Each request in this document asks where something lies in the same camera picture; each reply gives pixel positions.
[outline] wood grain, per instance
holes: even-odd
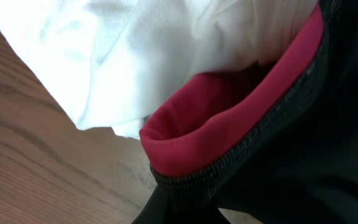
[[[154,187],[138,141],[77,130],[0,34],[0,223],[130,223]]]

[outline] clothing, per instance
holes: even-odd
[[[321,1],[255,88],[195,76],[140,139],[158,187],[134,223],[358,223],[358,1]]]
[[[0,0],[0,31],[78,129],[137,137],[194,74],[280,58],[316,0]]]

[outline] white fabric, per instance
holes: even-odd
[[[0,31],[78,129],[136,137],[192,75],[278,59],[316,2],[0,0]]]

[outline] red lining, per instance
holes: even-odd
[[[245,75],[194,76],[140,130],[152,167],[160,174],[178,176],[219,159],[302,74],[322,36],[323,18],[317,5],[291,46],[253,91]],[[243,100],[237,104],[239,96]]]

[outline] black cloth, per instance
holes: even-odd
[[[228,223],[217,210],[269,223],[358,223],[358,1],[336,7],[327,23],[326,79],[313,106],[274,136],[202,209],[173,211],[157,187],[134,223]]]

